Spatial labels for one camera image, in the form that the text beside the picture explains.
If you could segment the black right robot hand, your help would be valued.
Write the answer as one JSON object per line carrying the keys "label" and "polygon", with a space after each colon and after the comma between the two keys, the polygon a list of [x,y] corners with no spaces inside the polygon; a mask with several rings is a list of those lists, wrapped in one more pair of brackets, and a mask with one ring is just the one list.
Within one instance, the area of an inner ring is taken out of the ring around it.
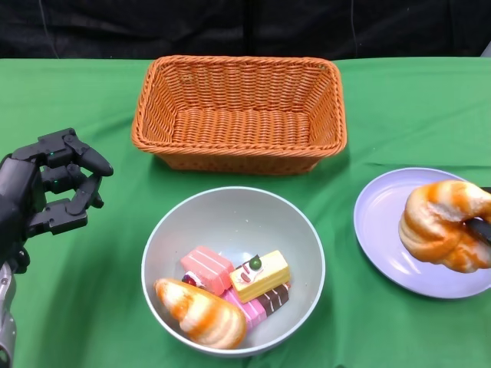
{"label": "black right robot hand", "polygon": [[463,227],[474,238],[490,245],[490,189],[465,182],[463,194]]}

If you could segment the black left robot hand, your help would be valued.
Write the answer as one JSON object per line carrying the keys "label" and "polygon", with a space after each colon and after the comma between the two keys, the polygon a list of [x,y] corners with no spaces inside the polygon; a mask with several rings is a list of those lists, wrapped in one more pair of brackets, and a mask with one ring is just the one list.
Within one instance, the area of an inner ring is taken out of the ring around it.
{"label": "black left robot hand", "polygon": [[73,128],[40,136],[7,155],[1,162],[1,246],[85,226],[87,210],[104,205],[99,188],[113,173]]}

